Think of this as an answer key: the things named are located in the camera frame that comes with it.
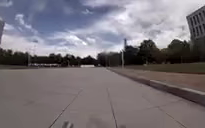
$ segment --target sidewalk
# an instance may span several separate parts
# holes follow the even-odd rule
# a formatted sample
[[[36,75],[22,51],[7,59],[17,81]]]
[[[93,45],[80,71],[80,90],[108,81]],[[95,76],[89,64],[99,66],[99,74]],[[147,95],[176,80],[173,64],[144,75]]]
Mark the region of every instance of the sidewalk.
[[[134,69],[112,68],[121,73],[128,75],[145,77],[151,80],[157,80],[180,87],[191,88],[205,92],[205,75],[183,74],[183,73],[166,73],[155,71],[143,71]]]

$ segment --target cloud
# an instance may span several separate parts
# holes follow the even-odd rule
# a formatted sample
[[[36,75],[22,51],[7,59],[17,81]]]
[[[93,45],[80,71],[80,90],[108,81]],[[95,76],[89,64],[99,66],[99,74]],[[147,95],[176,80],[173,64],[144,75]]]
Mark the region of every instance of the cloud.
[[[127,38],[132,45],[139,45],[144,39],[153,39],[158,47],[164,48],[174,38],[190,39],[186,16],[204,4],[205,0],[83,0],[85,6],[113,6],[118,9],[90,26],[77,28],[73,32],[98,38],[101,33],[110,33]],[[118,48],[123,48],[120,42],[113,44],[116,45],[111,45],[109,49],[117,51]]]
[[[80,39],[78,36],[70,32],[55,32],[48,38],[51,40],[60,40],[60,43],[69,43],[75,46],[88,45],[87,42],[85,42],[84,40]]]
[[[17,14],[15,20],[19,25],[16,27],[9,24],[5,26],[5,30],[15,31],[15,34],[6,33],[3,36],[4,48],[25,51],[36,45],[39,55],[58,52],[82,57],[89,54],[96,56],[101,51],[121,50],[124,38],[127,38],[128,44],[131,45],[140,45],[144,39],[152,39],[159,48],[164,48],[175,38],[190,39],[186,16],[205,4],[205,0],[81,0],[82,8],[77,10],[77,6],[69,6],[72,4],[66,1],[65,5],[58,9],[63,15],[68,14],[71,17],[69,20],[73,21],[79,16],[76,12],[80,12],[92,17],[90,23],[79,27],[79,22],[73,21],[72,25],[77,24],[78,27],[69,26],[64,31],[51,31],[40,35],[36,28],[33,28],[31,21],[37,13],[50,10],[46,10],[47,1],[38,0],[35,6],[30,7],[29,15]],[[103,15],[99,16],[101,14],[98,13],[94,19],[95,15],[90,14],[93,13],[92,10],[97,14],[97,9],[102,10]],[[30,31],[33,35],[22,35],[25,31]]]
[[[15,27],[6,23],[4,26],[4,30],[13,31],[13,30],[15,30]]]
[[[32,22],[37,13],[45,11],[47,3],[48,0],[32,0],[28,14],[28,21]]]
[[[24,15],[23,14],[16,14],[15,16],[15,20],[24,28],[26,28],[27,30],[33,32],[35,35],[38,33],[37,30],[35,30],[32,25],[27,24],[24,21]]]
[[[89,9],[86,9],[86,10],[82,11],[82,13],[85,14],[85,15],[93,14],[93,12],[90,11]]]

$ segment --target paved ground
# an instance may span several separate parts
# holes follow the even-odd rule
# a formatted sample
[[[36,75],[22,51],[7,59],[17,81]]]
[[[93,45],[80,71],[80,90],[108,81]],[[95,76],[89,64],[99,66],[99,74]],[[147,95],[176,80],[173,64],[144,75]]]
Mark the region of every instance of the paved ground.
[[[167,72],[156,72],[146,70],[136,70],[129,68],[113,68],[118,72],[132,75],[145,77],[151,80],[158,80],[165,83],[173,84],[180,87],[191,88],[205,92],[205,75],[203,74],[184,74],[184,73],[167,73]]]
[[[205,107],[103,68],[0,70],[0,128],[205,128]]]

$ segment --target white cloud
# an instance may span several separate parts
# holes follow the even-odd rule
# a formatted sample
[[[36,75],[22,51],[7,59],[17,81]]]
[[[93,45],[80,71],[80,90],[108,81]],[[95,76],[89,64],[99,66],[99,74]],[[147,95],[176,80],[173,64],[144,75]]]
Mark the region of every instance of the white cloud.
[[[48,39],[42,39],[37,34],[31,38],[20,34],[5,34],[2,47],[26,51],[36,45],[36,53],[39,55],[56,52],[81,57],[90,54],[95,57],[101,51],[119,51],[123,48],[122,42],[111,41],[101,36],[101,34],[112,34],[121,36],[120,38],[128,38],[128,43],[131,45],[139,45],[142,40],[150,38],[159,48],[163,48],[174,38],[190,39],[186,15],[203,6],[205,0],[83,0],[83,4],[95,8],[114,6],[118,9],[98,18],[85,28],[56,32]],[[75,10],[64,7],[63,11],[72,14]],[[90,14],[90,11],[85,10],[82,13]],[[26,29],[36,31],[25,22],[23,14],[17,14],[15,19],[22,26],[21,28],[18,26],[20,31]],[[5,28],[11,29],[11,26],[6,25]],[[47,40],[59,41],[57,44],[48,45]]]
[[[4,30],[12,31],[15,30],[15,27],[6,23],[4,26]]]
[[[132,45],[139,45],[143,39],[150,38],[163,48],[174,38],[190,39],[186,16],[205,5],[205,0],[84,0],[83,4],[120,9],[108,13],[86,28],[73,30],[75,34],[99,38],[100,33],[112,33],[127,37]],[[109,49],[117,51],[121,46],[119,44]]]
[[[31,32],[33,32],[35,35],[38,33],[37,30],[35,30],[32,25],[27,24],[24,21],[24,15],[23,14],[16,14],[15,16],[15,20],[24,28],[30,30]]]
[[[89,9],[86,9],[86,10],[82,11],[82,13],[85,14],[85,15],[93,14],[93,12],[90,11]]]
[[[78,36],[70,32],[55,32],[48,38],[52,40],[62,40],[62,42],[64,43],[68,42],[75,46],[88,45],[87,42],[85,42],[84,40],[80,39]]]

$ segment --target green tree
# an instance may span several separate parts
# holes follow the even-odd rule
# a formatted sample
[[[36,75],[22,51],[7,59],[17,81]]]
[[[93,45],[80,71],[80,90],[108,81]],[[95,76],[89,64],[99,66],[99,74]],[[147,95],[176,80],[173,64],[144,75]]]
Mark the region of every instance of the green tree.
[[[138,57],[145,63],[159,63],[160,50],[152,40],[144,40],[139,46]]]

